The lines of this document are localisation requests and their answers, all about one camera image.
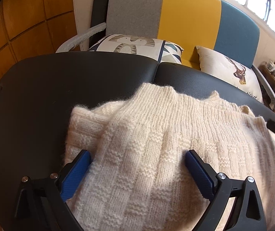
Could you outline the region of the cream knitted sweater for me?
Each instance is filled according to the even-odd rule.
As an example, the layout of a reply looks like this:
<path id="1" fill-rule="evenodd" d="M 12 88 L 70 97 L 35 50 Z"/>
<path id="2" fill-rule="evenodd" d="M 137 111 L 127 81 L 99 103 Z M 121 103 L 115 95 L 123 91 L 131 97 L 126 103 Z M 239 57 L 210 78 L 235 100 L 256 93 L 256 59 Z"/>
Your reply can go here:
<path id="1" fill-rule="evenodd" d="M 184 165 L 195 150 L 215 171 L 256 180 L 275 224 L 275 134 L 249 107 L 217 92 L 198 100 L 143 84 L 126 101 L 71 112 L 64 162 L 92 163 L 69 209 L 84 230 L 192 230 L 207 207 Z"/>

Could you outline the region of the white deer print pillow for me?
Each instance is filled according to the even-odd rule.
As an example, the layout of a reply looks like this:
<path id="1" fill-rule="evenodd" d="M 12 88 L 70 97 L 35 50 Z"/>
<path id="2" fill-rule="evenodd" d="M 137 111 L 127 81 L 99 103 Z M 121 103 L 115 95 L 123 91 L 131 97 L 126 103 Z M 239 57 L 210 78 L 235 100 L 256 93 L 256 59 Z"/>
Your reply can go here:
<path id="1" fill-rule="evenodd" d="M 196 50 L 202 72 L 223 80 L 263 102 L 261 88 L 254 71 L 212 49 L 196 46 Z"/>

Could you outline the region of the grey yellow blue sofa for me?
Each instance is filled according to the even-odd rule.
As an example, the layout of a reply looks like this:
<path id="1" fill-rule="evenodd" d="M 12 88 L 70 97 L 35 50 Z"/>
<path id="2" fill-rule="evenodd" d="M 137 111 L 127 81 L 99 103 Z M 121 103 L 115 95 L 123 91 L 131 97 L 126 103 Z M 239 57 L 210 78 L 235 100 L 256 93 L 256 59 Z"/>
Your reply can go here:
<path id="1" fill-rule="evenodd" d="M 68 52 L 84 41 L 96 43 L 105 35 L 161 39 L 184 48 L 186 66 L 202 67 L 200 48 L 212 49 L 256 73 L 274 106 L 275 93 L 253 61 L 260 29 L 244 12 L 223 0 L 94 0 L 91 27 L 64 42 Z"/>

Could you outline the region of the white patterned pillow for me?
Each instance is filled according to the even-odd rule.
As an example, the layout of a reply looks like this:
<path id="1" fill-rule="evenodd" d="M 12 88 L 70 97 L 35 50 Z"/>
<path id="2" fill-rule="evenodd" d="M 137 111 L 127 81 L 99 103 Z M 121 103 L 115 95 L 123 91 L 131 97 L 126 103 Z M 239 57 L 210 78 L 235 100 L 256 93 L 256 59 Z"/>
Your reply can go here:
<path id="1" fill-rule="evenodd" d="M 183 48 L 178 44 L 160 39 L 111 34 L 99 40 L 88 50 L 141 55 L 154 59 L 159 63 L 181 64 Z"/>

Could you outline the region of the wooden wardrobe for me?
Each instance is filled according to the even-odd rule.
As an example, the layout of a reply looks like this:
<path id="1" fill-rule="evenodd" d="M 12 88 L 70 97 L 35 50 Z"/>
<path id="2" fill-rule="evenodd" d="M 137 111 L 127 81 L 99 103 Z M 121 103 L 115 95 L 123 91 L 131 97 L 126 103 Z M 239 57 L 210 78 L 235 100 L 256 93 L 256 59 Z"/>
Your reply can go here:
<path id="1" fill-rule="evenodd" d="M 73 0 L 1 0 L 0 79 L 17 62 L 54 53 L 76 33 Z"/>

